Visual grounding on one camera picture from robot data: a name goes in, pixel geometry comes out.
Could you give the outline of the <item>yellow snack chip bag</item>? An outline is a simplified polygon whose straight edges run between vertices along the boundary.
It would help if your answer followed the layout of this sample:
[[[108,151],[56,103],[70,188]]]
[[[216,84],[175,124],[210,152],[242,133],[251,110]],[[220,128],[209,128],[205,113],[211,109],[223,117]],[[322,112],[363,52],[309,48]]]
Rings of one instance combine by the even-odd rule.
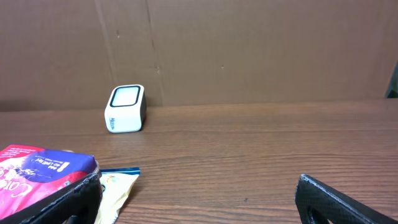
[[[95,224],[115,224],[140,174],[138,167],[101,169],[102,199]]]

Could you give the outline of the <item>pink purple pad pack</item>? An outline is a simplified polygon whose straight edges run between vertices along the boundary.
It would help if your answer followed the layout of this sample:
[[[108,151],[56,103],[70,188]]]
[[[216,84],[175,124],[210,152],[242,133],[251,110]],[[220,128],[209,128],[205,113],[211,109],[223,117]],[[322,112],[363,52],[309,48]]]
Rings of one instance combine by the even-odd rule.
[[[12,144],[1,151],[1,218],[98,170],[88,154]]]

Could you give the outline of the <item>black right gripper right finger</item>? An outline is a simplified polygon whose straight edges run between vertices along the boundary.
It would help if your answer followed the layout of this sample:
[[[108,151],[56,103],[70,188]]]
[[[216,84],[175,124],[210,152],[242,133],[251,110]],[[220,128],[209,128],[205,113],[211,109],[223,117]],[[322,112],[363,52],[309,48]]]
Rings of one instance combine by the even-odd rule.
[[[298,179],[295,204],[301,222],[306,224],[397,224],[397,220],[307,174]]]

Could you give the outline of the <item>white barcode scanner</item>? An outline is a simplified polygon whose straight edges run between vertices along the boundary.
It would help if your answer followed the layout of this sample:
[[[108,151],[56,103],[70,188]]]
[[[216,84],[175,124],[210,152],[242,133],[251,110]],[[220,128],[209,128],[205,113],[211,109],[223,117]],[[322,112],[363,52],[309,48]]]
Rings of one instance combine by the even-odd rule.
[[[145,88],[142,85],[117,86],[104,111],[106,128],[111,133],[140,131],[147,112]]]

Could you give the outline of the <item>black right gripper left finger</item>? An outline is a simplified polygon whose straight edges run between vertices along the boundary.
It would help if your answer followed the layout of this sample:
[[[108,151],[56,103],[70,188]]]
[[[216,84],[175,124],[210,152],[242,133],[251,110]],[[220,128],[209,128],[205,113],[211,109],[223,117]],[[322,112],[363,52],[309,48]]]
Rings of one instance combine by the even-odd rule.
[[[1,224],[94,223],[102,199],[100,176],[92,173],[1,220]]]

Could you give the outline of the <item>dark object at wall edge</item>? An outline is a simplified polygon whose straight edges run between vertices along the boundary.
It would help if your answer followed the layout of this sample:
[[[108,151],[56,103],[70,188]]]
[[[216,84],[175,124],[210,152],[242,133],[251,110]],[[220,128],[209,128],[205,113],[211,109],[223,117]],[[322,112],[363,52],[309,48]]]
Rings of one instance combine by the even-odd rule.
[[[387,87],[385,98],[397,98],[398,97],[398,63],[395,66],[391,80]]]

